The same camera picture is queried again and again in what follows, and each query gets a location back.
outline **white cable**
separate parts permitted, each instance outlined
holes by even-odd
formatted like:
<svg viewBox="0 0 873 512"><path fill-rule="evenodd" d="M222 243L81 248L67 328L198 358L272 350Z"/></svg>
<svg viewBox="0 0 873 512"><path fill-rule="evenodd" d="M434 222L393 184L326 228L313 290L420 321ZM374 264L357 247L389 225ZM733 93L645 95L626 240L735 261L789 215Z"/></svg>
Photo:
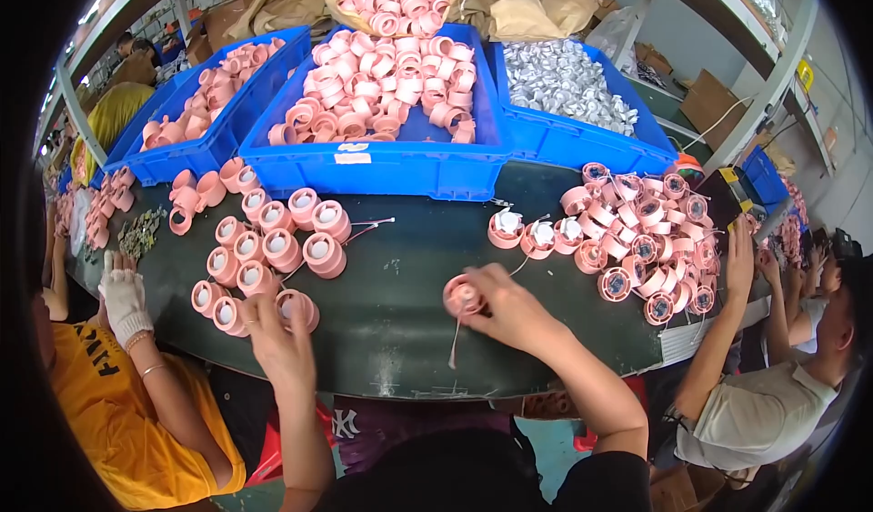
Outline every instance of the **white cable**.
<svg viewBox="0 0 873 512"><path fill-rule="evenodd" d="M708 130L706 130L706 131L704 131L703 133L701 133L700 135L698 135L697 138L694 139L691 143L689 143L688 145L685 145L685 147L682 147L682 152L688 150L688 147L689 147L689 146L695 144L697 141L699 141L700 139L702 139L702 138L704 137L704 135L706 135L707 133L709 133L710 131L712 131L713 129L715 129L715 126L721 124L721 121L724 120L724 119L727 117L727 115L731 113L731 110L733 110L733 109L734 109L734 108L735 108L739 103L742 103L743 101L746 101L747 99L751 99L752 97L755 97L756 95L758 95L758 94L756 93L756 94L754 94L754 95L749 95L748 97L743 97L742 99L740 99L740 100L737 101L736 103L732 104L732 105L731 105L731 108L728 109L727 112L726 112L725 114L723 114L723 115L722 115L722 116L721 116L721 117L716 121L715 124L711 125L711 126L709 127Z"/></svg>

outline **work table surface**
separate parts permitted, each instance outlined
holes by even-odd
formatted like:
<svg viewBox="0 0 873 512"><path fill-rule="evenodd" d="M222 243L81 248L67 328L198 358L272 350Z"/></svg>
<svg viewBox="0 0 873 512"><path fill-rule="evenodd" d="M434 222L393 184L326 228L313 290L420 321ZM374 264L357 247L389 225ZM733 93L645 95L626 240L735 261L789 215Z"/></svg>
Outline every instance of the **work table surface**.
<svg viewBox="0 0 873 512"><path fill-rule="evenodd" d="M525 222L549 212L563 218L559 199L580 184L578 172L510 162L496 185L496 197L515 204ZM136 202L110 221L108 248L117 248L125 221L168 201L169 184L134 188ZM348 265L336 279L324 280L302 267L287 288L306 293L318 305L321 322L312 333L318 388L357 396L449 398L510 397L547 391L555 375L536 358L462 326L457 339L457 369L447 361L456 321L442 307L446 281L465 266L499 262L509 271L524 259L521 249L496 248L486 237L493 203L433 201L411 196L325 196L340 201L352 222L395 217L346 247ZM206 258L217 246L216 225L227 215L245 220L242 196L228 194L216 207L193 219L183 236L166 220L155 247L139 262L148 311L156 335L194 356L254 376L264 376L248 338L228 336L191 307L191 288L207 277ZM355 232L365 226L355 226ZM295 234L302 245L309 233ZM96 296L103 269L84 256L67 261L68 272ZM642 300L632 296L612 303L600 298L596 276L584 275L571 256L552 253L529 260L515 279L565 323L598 358L621 375L662 361L658 332L642 318ZM231 291L242 297L236 289ZM707 318L715 315L716 309ZM687 324L684 314L671 327Z"/></svg>

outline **bracelet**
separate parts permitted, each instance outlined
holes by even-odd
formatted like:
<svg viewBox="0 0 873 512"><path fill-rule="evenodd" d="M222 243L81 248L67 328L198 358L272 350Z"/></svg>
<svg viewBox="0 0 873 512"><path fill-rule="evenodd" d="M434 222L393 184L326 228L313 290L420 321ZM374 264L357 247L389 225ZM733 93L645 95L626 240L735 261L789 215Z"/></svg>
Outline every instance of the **bracelet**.
<svg viewBox="0 0 873 512"><path fill-rule="evenodd" d="M134 344L151 336L152 334L153 332L151 331L139 331L136 334L133 334L132 336L130 336L130 339L127 340L127 343L125 343L124 351L129 355L131 348L134 347Z"/></svg>
<svg viewBox="0 0 873 512"><path fill-rule="evenodd" d="M140 375L140 379L145 379L148 373L152 370L157 370L158 368L166 368L167 365L154 365L151 368L146 368L146 370Z"/></svg>

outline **beige polo shirt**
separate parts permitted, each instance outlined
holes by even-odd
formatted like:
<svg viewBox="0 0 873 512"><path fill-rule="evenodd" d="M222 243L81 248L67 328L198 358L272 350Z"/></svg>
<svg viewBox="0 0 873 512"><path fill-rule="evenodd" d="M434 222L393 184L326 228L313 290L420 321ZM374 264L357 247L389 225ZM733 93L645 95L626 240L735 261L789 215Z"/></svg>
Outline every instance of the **beige polo shirt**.
<svg viewBox="0 0 873 512"><path fill-rule="evenodd" d="M697 423L682 418L676 456L726 471L777 462L809 438L836 395L797 362L725 376Z"/></svg>

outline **orange shirt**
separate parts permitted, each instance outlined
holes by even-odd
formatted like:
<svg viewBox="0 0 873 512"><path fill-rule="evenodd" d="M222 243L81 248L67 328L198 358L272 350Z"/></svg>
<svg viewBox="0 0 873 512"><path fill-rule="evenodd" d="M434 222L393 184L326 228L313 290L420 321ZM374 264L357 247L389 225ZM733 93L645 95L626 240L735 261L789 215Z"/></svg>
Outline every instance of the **orange shirt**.
<svg viewBox="0 0 873 512"><path fill-rule="evenodd" d="M133 361L112 332L86 322L52 327L57 361L51 386L79 445L121 506L169 508L242 488L246 465L204 373L163 355L233 465L233 477L221 489L202 455L158 422Z"/></svg>

